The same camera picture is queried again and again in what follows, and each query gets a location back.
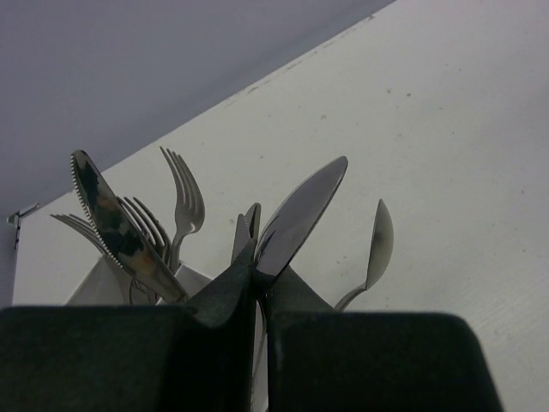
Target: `knife blade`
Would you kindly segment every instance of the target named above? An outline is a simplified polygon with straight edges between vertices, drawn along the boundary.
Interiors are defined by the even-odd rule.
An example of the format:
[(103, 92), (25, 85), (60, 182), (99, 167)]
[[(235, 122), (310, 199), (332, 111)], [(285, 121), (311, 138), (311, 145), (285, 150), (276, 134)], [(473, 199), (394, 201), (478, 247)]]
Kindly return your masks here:
[(237, 227), (234, 234), (234, 241), (232, 243), (231, 263), (234, 262), (240, 252), (246, 247), (250, 239), (250, 228), (248, 227), (248, 222), (244, 218), (244, 215), (239, 214), (237, 218)]
[(248, 227), (250, 228), (250, 238), (258, 239), (259, 238), (259, 221), (261, 220), (261, 204), (254, 203), (248, 209), (244, 215)]
[(186, 300), (187, 293), (131, 222), (89, 155), (76, 150), (71, 155), (70, 165), (81, 206), (112, 259), (165, 300)]
[(273, 213), (256, 250), (257, 279), (263, 288), (290, 264), (337, 192), (347, 170), (342, 156), (312, 174)]

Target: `white wall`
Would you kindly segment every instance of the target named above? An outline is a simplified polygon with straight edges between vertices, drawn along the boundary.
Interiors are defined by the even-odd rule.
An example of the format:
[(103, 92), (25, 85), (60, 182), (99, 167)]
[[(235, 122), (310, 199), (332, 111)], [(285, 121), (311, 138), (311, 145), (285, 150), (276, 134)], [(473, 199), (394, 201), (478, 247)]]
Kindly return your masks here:
[(3, 0), (0, 217), (67, 192), (74, 148), (112, 166), (392, 1)]

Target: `fork tine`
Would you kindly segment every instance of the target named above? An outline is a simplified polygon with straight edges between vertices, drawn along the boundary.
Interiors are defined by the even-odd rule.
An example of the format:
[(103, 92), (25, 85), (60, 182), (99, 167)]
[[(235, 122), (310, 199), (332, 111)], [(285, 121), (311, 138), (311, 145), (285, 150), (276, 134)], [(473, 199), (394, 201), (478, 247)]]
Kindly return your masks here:
[(200, 193), (200, 189), (198, 187), (198, 183), (196, 182), (195, 176), (192, 174), (189, 166), (183, 160), (183, 157), (181, 157), (180, 154), (178, 154), (178, 160), (179, 160), (179, 163), (181, 164), (181, 167), (184, 169), (185, 176), (187, 176), (187, 179), (190, 182), (189, 186), (190, 186), (190, 191), (192, 192), (192, 196), (194, 200), (194, 210), (202, 211), (204, 210), (204, 201), (202, 199), (202, 194)]
[(181, 165), (181, 162), (178, 159), (178, 155), (175, 152), (170, 152), (172, 155), (172, 160), (174, 166), (178, 169), (179, 178), (181, 179), (182, 189), (183, 193), (185, 194), (184, 197), (184, 204), (186, 204), (188, 207), (193, 208), (194, 199), (193, 199), (193, 193), (190, 188), (190, 181), (189, 177), (187, 176), (187, 173), (185, 173), (184, 168)]
[(90, 229), (92, 229), (92, 225), (90, 225), (88, 221), (86, 221), (85, 219), (82, 219), (80, 216), (73, 215), (72, 213), (70, 213), (69, 217), (71, 219), (74, 219), (75, 221), (79, 221), (83, 226), (86, 226), (86, 227), (89, 227)]
[(189, 167), (187, 166), (187, 163), (183, 160), (183, 157), (181, 157), (180, 154), (173, 154), (175, 156), (176, 162), (178, 163), (179, 171), (183, 175), (184, 182), (185, 182), (185, 193), (189, 193), (189, 206), (196, 210), (197, 206), (197, 199), (196, 199), (196, 181), (193, 177), (192, 173), (190, 172)]
[(147, 228), (145, 227), (141, 219), (139, 219), (139, 216), (137, 215), (137, 213), (121, 197), (117, 197), (117, 199), (120, 202), (120, 204), (124, 207), (124, 210), (126, 210), (126, 212), (128, 212), (130, 217), (133, 219), (135, 226), (139, 227), (139, 230), (141, 230), (141, 232), (145, 235), (147, 240), (150, 241), (151, 240), (150, 233), (148, 232)]
[(93, 238), (97, 238), (97, 236), (95, 234), (95, 231), (92, 229), (92, 227), (86, 221), (83, 221), (83, 222), (78, 221), (78, 220), (73, 219), (73, 218), (71, 218), (70, 216), (67, 216), (67, 215), (58, 215), (58, 217), (56, 217), (56, 219), (58, 219), (59, 221), (62, 221), (67, 226), (72, 227), (77, 232), (92, 236)]
[(160, 151), (164, 155), (164, 158), (166, 159), (166, 163), (170, 167), (170, 170), (172, 171), (173, 180), (175, 181), (175, 189), (177, 193), (177, 202), (183, 203), (184, 202), (184, 193), (183, 193), (183, 186), (181, 184), (181, 178), (179, 177), (178, 170), (173, 164), (172, 157), (168, 154), (170, 152), (169, 149), (164, 150), (162, 146), (160, 146)]
[(143, 209), (145, 211), (148, 218), (156, 226), (156, 230), (158, 230), (158, 233), (160, 234), (160, 237), (162, 238), (162, 241), (164, 242), (164, 247), (166, 248), (165, 258), (169, 257), (170, 256), (170, 250), (172, 249), (172, 241), (170, 240), (170, 238), (168, 236), (168, 233), (166, 232), (166, 230), (164, 229), (162, 224), (158, 221), (158, 219), (156, 219), (153, 212), (151, 212), (149, 210), (149, 208), (147, 206), (145, 206), (145, 204), (141, 200), (139, 200), (137, 197), (134, 197), (134, 200), (136, 201), (137, 204), (139, 204), (141, 209)]
[(73, 229), (75, 232), (79, 233), (81, 236), (87, 239), (92, 245), (94, 245), (99, 252), (108, 256), (108, 253), (106, 252), (105, 248), (100, 243), (100, 241), (97, 239), (95, 234), (92, 235), (85, 231), (81, 231), (77, 226), (73, 226), (73, 221), (67, 215), (51, 215), (51, 217), (64, 223), (65, 225)]
[(126, 201), (126, 203), (132, 207), (133, 210), (136, 211), (136, 213), (139, 215), (139, 217), (141, 217), (141, 220), (143, 221), (143, 223), (145, 224), (145, 226), (147, 226), (147, 229), (148, 229), (148, 232), (149, 234), (152, 236), (153, 240), (154, 240), (154, 243), (156, 244), (156, 247), (157, 248), (162, 248), (164, 247), (164, 244), (162, 243), (162, 240), (160, 239), (160, 236), (158, 235), (158, 233), (154, 230), (154, 227), (153, 225), (151, 225), (151, 223), (149, 222), (149, 220), (147, 219), (147, 217), (143, 214), (143, 212), (141, 212), (141, 210), (131, 201), (131, 199), (127, 198), (127, 197), (124, 197), (124, 200)]

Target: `cutlery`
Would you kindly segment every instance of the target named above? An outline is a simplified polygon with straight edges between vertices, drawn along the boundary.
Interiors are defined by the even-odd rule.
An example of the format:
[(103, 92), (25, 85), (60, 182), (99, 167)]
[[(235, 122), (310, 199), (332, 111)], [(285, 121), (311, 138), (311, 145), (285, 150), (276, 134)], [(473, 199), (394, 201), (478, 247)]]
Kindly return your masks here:
[[(118, 199), (122, 205), (131, 213), (137, 213), (139, 216), (142, 217), (142, 219), (145, 221), (145, 224), (147, 227), (143, 226), (143, 223), (139, 223), (140, 228), (142, 229), (143, 233), (145, 233), (146, 237), (151, 242), (151, 245), (153, 248), (159, 253), (159, 255), (168, 254), (169, 253), (169, 245), (170, 245), (170, 239), (167, 236), (166, 230), (160, 225), (158, 220), (154, 217), (152, 212), (145, 206), (145, 204), (139, 200), (137, 197), (134, 197), (134, 201), (141, 207), (142, 210), (145, 211), (147, 216), (149, 216), (150, 221), (147, 221), (147, 219), (142, 215), (142, 212), (137, 208), (127, 197), (125, 198), (129, 204), (132, 205), (132, 207), (129, 206), (129, 204), (126, 204), (126, 202), (122, 199)], [(76, 216), (76, 215), (51, 215), (51, 217), (57, 219), (58, 221), (61, 221), (62, 223), (65, 223), (67, 226), (73, 228), (76, 230), (79, 234), (84, 236), (87, 240), (89, 240), (98, 251), (101, 253), (107, 255), (109, 260), (111, 260), (111, 257), (109, 256), (109, 252), (103, 247), (101, 244), (99, 238), (95, 234), (94, 230), (90, 226), (90, 224), (83, 220), (82, 218)], [(158, 239), (158, 235), (151, 236), (149, 234), (149, 231), (154, 233), (154, 231), (158, 231), (160, 233), (161, 240)], [(134, 298), (133, 298), (133, 290), (134, 288), (137, 288), (142, 293), (146, 294), (149, 300), (149, 303), (153, 305), (157, 300), (158, 296), (155, 295), (154, 292), (152, 292), (149, 288), (142, 285), (139, 281), (137, 281), (136, 278), (132, 277), (131, 283), (130, 283), (130, 290), (129, 290), (129, 303), (132, 305)]]
[(244, 215), (248, 227), (250, 228), (250, 237), (259, 239), (259, 221), (261, 219), (261, 204), (254, 203)]
[(118, 201), (130, 214), (134, 224), (141, 229), (164, 263), (168, 264), (172, 242), (153, 213), (137, 197), (134, 197), (135, 202), (128, 197), (124, 199), (118, 197)]
[[(74, 229), (76, 232), (81, 234), (84, 238), (89, 240), (89, 242), (95, 246), (95, 248), (102, 254), (106, 256), (106, 265), (108, 266), (109, 270), (112, 272), (112, 274), (116, 277), (118, 281), (118, 286), (120, 287), (120, 290), (122, 291), (122, 295), (124, 297), (124, 303), (128, 303), (130, 305), (133, 305), (133, 295), (131, 294), (131, 283), (130, 285), (127, 285), (127, 283), (124, 281), (125, 278), (128, 277), (128, 273), (126, 273), (125, 270), (120, 268), (118, 264), (111, 259), (111, 257), (108, 254), (108, 251), (105, 250), (101, 242), (97, 239), (97, 236), (95, 235), (94, 230), (90, 227), (89, 223), (87, 221), (84, 221), (80, 217), (76, 215), (51, 215), (54, 219), (64, 223), (68, 227)], [(128, 289), (128, 293), (125, 294), (124, 290), (127, 286), (130, 286)], [(154, 303), (150, 299), (150, 296), (147, 294), (147, 291), (143, 290), (139, 287), (139, 285), (136, 285), (136, 288), (138, 288), (143, 294), (147, 295), (148, 303), (151, 305)]]
[[(246, 215), (244, 216), (244, 221), (247, 224), (248, 228), (248, 240), (249, 239), (257, 239), (259, 236), (259, 223), (261, 220), (261, 204), (260, 203), (254, 203), (251, 205), (251, 207), (246, 212)], [(262, 317), (262, 333), (261, 338), (259, 340), (259, 344), (257, 346), (257, 357), (254, 359), (254, 368), (251, 374), (251, 410), (254, 410), (254, 391), (257, 387), (257, 380), (259, 378), (259, 366), (261, 366), (262, 361), (262, 352), (263, 347), (265, 346), (265, 338), (267, 336), (267, 317), (265, 315), (265, 309), (263, 307), (263, 303), (261, 300), (259, 302), (259, 308), (261, 311), (261, 317)]]
[(187, 293), (143, 233), (132, 223), (86, 152), (73, 152), (71, 172), (81, 206), (109, 256), (165, 300), (187, 300)]
[(342, 156), (312, 174), (273, 213), (256, 249), (256, 284), (265, 292), (290, 264), (337, 192), (347, 170)]
[(368, 269), (366, 271), (366, 280), (343, 296), (335, 305), (335, 310), (340, 312), (344, 311), (353, 299), (370, 289), (379, 281), (389, 265), (389, 260), (391, 260), (394, 241), (395, 234), (389, 210), (387, 209), (385, 202), (382, 199), (379, 199), (376, 217), (374, 219), (374, 229), (371, 235), (370, 257), (368, 260)]
[(237, 227), (234, 234), (234, 242), (232, 244), (231, 263), (237, 258), (239, 253), (248, 245), (250, 241), (250, 228), (244, 215), (239, 214), (237, 218)]
[(198, 232), (204, 223), (205, 209), (202, 193), (195, 177), (183, 158), (170, 149), (160, 147), (170, 170), (177, 191), (175, 206), (176, 233), (172, 241), (169, 267), (175, 273), (179, 267), (179, 250), (185, 236)]

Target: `metal bracket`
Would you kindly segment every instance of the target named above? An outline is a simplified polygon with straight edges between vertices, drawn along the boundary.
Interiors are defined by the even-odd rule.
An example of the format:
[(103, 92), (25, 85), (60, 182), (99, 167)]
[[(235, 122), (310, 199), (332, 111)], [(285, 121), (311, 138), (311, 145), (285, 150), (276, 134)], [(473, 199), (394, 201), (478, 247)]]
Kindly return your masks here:
[(17, 250), (17, 247), (19, 246), (19, 233), (21, 232), (21, 220), (23, 218), (31, 215), (33, 212), (38, 210), (40, 207), (40, 203), (35, 203), (32, 206), (29, 206), (28, 208), (18, 210), (13, 215), (8, 216), (8, 219), (6, 219), (6, 222), (10, 225), (15, 227), (15, 242), (14, 242), (14, 249)]

